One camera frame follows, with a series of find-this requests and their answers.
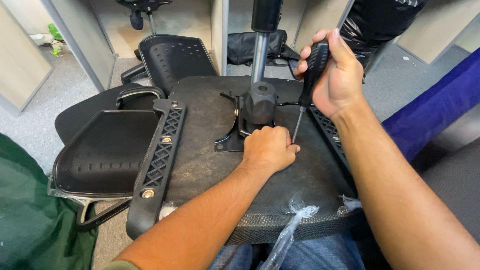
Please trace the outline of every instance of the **black bag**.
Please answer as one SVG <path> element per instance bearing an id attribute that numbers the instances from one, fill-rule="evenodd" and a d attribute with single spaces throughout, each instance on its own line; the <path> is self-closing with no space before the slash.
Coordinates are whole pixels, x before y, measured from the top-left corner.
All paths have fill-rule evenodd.
<path id="1" fill-rule="evenodd" d="M 403 34 L 427 0 L 356 0 L 340 30 L 365 67 L 384 43 Z"/>
<path id="2" fill-rule="evenodd" d="M 255 53 L 256 32 L 237 33 L 228 35 L 229 64 L 250 66 Z M 267 62 L 268 66 L 288 66 L 288 64 L 277 64 L 275 59 L 300 60 L 300 55 L 286 45 L 287 33 L 285 30 L 277 30 L 270 34 L 268 44 Z"/>

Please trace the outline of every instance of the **forearm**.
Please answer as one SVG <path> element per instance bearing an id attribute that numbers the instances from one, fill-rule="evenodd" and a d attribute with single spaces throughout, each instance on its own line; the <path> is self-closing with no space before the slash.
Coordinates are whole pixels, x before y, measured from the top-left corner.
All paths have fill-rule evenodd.
<path id="1" fill-rule="evenodd" d="M 369 224 L 394 268 L 480 265 L 478 244 L 408 164 L 366 101 L 334 123 Z"/>
<path id="2" fill-rule="evenodd" d="M 157 269 L 206 269 L 260 189 L 266 170 L 240 165 L 231 175 L 181 206 L 124 250 L 116 260 Z"/>

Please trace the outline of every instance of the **green shirt sleeve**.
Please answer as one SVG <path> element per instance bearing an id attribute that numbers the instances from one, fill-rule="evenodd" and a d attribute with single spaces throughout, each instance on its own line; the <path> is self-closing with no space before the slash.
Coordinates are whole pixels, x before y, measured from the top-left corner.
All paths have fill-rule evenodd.
<path id="1" fill-rule="evenodd" d="M 124 260 L 116 260 L 107 264 L 103 270 L 140 270 L 133 263 Z"/>

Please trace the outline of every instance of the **hand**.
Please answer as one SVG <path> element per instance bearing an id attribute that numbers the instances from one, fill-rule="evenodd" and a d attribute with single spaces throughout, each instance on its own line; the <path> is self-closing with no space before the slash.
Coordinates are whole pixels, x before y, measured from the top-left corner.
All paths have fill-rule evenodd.
<path id="1" fill-rule="evenodd" d="M 357 101 L 364 99 L 361 92 L 363 67 L 355 58 L 352 50 L 340 37 L 338 28 L 322 29 L 313 36 L 313 42 L 328 39 L 332 58 L 328 61 L 327 69 L 313 89 L 315 106 L 328 118 L 335 122 L 336 115 Z M 301 59 L 293 71 L 297 79 L 303 78 L 307 70 L 307 57 L 310 56 L 312 46 L 302 49 Z"/>
<path id="2" fill-rule="evenodd" d="M 288 129 L 265 126 L 245 138 L 245 151 L 240 166 L 248 170 L 261 170 L 270 174 L 270 177 L 292 164 L 299 151 L 300 147 L 292 144 Z"/>

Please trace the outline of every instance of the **black screwdriver handle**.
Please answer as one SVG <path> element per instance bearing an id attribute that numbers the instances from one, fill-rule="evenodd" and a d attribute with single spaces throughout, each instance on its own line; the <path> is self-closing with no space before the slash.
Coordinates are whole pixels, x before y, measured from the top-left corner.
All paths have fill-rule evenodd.
<path id="1" fill-rule="evenodd" d="M 312 89 L 327 68 L 328 41 L 322 40 L 312 45 L 312 52 L 307 58 L 308 69 L 303 75 L 303 91 L 299 98 L 299 105 L 309 107 L 312 103 Z"/>

